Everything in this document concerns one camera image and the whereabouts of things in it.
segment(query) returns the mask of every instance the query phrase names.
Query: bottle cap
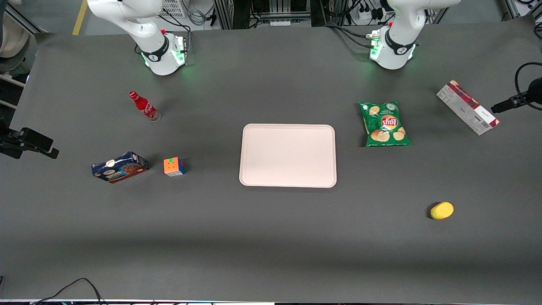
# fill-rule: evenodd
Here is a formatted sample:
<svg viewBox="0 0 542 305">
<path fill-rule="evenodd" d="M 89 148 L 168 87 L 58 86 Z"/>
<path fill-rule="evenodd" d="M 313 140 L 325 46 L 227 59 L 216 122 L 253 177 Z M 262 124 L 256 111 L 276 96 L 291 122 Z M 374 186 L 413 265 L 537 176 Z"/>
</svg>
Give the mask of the bottle cap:
<svg viewBox="0 0 542 305">
<path fill-rule="evenodd" d="M 133 100 L 136 100 L 136 99 L 139 98 L 139 94 L 137 94 L 136 91 L 132 91 L 132 92 L 130 92 L 128 95 L 129 95 L 130 98 L 133 99 Z"/>
</svg>

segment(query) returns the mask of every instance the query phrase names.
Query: black cable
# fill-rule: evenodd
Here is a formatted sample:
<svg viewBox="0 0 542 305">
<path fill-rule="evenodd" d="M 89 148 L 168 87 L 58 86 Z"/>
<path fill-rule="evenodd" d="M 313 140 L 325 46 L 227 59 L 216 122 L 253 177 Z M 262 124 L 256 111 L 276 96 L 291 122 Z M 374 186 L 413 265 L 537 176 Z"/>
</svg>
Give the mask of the black cable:
<svg viewBox="0 0 542 305">
<path fill-rule="evenodd" d="M 343 11 L 343 12 L 332 12 L 329 10 L 329 6 L 330 6 L 330 2 L 328 0 L 327 2 L 327 8 L 324 8 L 324 13 L 326 13 L 327 15 L 331 16 L 331 17 L 344 17 L 346 16 L 347 14 L 350 14 L 350 12 L 356 8 L 356 6 L 358 6 L 358 4 L 360 4 L 362 2 L 362 0 L 352 0 L 352 6 L 349 7 L 346 11 Z"/>
<path fill-rule="evenodd" d="M 542 39 L 542 36 L 540 36 L 540 34 L 538 34 L 538 29 L 540 29 L 540 27 L 542 27 L 542 23 L 539 23 L 537 24 L 535 27 L 534 27 L 534 34 L 539 38 L 539 39 Z"/>
<path fill-rule="evenodd" d="M 160 17 L 162 20 L 164 20 L 165 22 L 167 22 L 169 24 L 173 24 L 174 26 L 178 26 L 178 27 L 183 27 L 188 32 L 188 47 L 186 47 L 184 50 L 182 50 L 181 53 L 186 53 L 186 52 L 190 51 L 190 48 L 192 47 L 192 29 L 189 26 L 185 26 L 182 23 L 180 23 L 167 10 L 164 10 L 164 12 L 166 12 L 166 14 L 168 14 L 173 20 L 175 20 L 177 22 L 177 24 L 167 20 L 166 18 L 164 18 L 164 17 L 162 17 L 160 15 L 158 15 L 158 17 Z"/>
<path fill-rule="evenodd" d="M 392 13 L 391 16 L 388 19 L 386 19 L 386 21 L 378 22 L 378 24 L 387 24 L 388 21 L 390 21 L 393 17 L 395 17 L 395 13 Z"/>
<path fill-rule="evenodd" d="M 542 62 L 528 62 L 528 63 L 524 63 L 518 68 L 518 70 L 515 72 L 515 77 L 514 77 L 515 90 L 518 92 L 518 95 L 521 101 L 527 104 L 527 106 L 536 110 L 542 110 L 542 107 L 534 106 L 531 104 L 530 101 L 527 101 L 527 99 L 523 96 L 523 94 L 521 94 L 521 90 L 519 90 L 519 83 L 518 83 L 519 72 L 527 66 L 542 66 Z"/>
<path fill-rule="evenodd" d="M 350 36 L 349 34 L 352 34 L 352 35 L 354 35 L 354 36 L 356 36 L 356 37 L 363 37 L 363 38 L 365 38 L 364 35 L 356 34 L 356 33 L 352 32 L 352 31 L 350 31 L 350 30 L 348 30 L 348 29 L 345 29 L 345 28 L 339 27 L 339 26 L 334 26 L 334 25 L 332 25 L 332 24 L 326 24 L 326 25 L 324 25 L 323 27 L 338 29 L 338 30 L 340 30 L 341 32 L 343 32 L 343 35 L 345 35 L 348 39 L 350 39 L 351 41 L 353 41 L 353 42 L 354 42 L 355 44 L 357 44 L 358 46 L 362 46 L 362 47 L 368 48 L 368 49 L 371 49 L 371 48 L 372 48 L 372 46 L 370 46 L 370 45 L 364 45 L 364 44 L 362 44 L 362 43 L 357 42 L 357 41 L 356 41 L 352 36 Z"/>
<path fill-rule="evenodd" d="M 354 32 L 350 31 L 347 28 L 336 26 L 335 24 L 324 24 L 323 27 L 338 29 L 338 30 L 347 32 L 348 34 L 350 34 L 352 36 L 355 36 L 355 37 L 359 37 L 359 38 L 365 38 L 366 37 L 366 35 L 354 33 Z"/>
<path fill-rule="evenodd" d="M 63 292 L 66 288 L 70 287 L 71 285 L 77 283 L 78 281 L 80 280 L 85 280 L 87 283 L 89 283 L 91 286 L 92 286 L 92 289 L 94 290 L 94 293 L 96 294 L 96 298 L 98 299 L 98 303 L 99 304 L 102 304 L 102 300 L 105 302 L 104 298 L 101 297 L 100 293 L 98 292 L 98 289 L 96 288 L 96 286 L 94 286 L 94 284 L 89 281 L 86 277 L 81 277 L 81 278 L 78 278 L 76 279 L 75 281 L 73 281 L 72 283 L 69 283 L 68 285 L 64 286 L 62 289 L 59 290 L 59 292 L 57 292 L 55 295 L 53 296 L 50 296 L 50 297 L 46 297 L 46 298 L 43 298 L 39 301 L 37 301 L 36 303 L 34 303 L 34 305 L 40 305 L 41 302 L 43 301 L 46 301 L 46 300 L 50 300 L 52 298 L 55 298 L 57 295 L 59 295 L 61 292 Z"/>
<path fill-rule="evenodd" d="M 254 15 L 254 11 L 252 11 L 252 15 L 256 18 L 256 23 L 254 23 L 253 25 L 249 26 L 248 28 L 256 28 L 258 26 L 258 23 L 262 20 L 262 13 L 263 13 L 263 5 L 262 5 L 262 9 L 260 10 L 260 13 L 258 14 L 258 16 L 255 16 Z"/>
</svg>

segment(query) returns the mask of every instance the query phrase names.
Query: white box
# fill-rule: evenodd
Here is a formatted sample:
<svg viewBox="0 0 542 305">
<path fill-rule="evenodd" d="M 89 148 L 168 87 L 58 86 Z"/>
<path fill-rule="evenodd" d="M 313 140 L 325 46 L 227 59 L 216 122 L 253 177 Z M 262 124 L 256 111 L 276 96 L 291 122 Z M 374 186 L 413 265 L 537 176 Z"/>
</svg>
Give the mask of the white box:
<svg viewBox="0 0 542 305">
<path fill-rule="evenodd" d="M 437 96 L 478 135 L 494 128 L 499 123 L 499 120 L 473 99 L 455 80 L 447 83 Z"/>
<path fill-rule="evenodd" d="M 246 186 L 333 187 L 335 131 L 329 125 L 248 124 L 239 181 Z"/>
</svg>

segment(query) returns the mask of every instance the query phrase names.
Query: white tray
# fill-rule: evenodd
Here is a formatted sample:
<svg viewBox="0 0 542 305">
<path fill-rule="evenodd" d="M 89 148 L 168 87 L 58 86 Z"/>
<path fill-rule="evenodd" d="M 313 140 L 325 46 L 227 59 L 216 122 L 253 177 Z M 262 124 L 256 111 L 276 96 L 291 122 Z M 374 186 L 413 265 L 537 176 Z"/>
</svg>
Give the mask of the white tray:
<svg viewBox="0 0 542 305">
<path fill-rule="evenodd" d="M 239 181 L 246 186 L 333 187 L 335 130 L 329 125 L 248 124 Z"/>
</svg>

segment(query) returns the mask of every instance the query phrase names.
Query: lay's logo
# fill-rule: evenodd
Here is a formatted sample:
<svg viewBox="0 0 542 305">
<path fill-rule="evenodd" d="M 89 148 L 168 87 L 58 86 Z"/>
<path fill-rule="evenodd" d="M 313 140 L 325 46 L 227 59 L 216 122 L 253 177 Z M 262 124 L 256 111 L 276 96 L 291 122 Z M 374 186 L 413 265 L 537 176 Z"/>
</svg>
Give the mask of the lay's logo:
<svg viewBox="0 0 542 305">
<path fill-rule="evenodd" d="M 397 121 L 397 118 L 394 116 L 385 115 L 384 117 L 382 117 L 381 123 L 382 123 L 382 127 L 389 130 L 393 130 L 395 129 L 395 127 L 397 127 L 398 121 Z"/>
</svg>

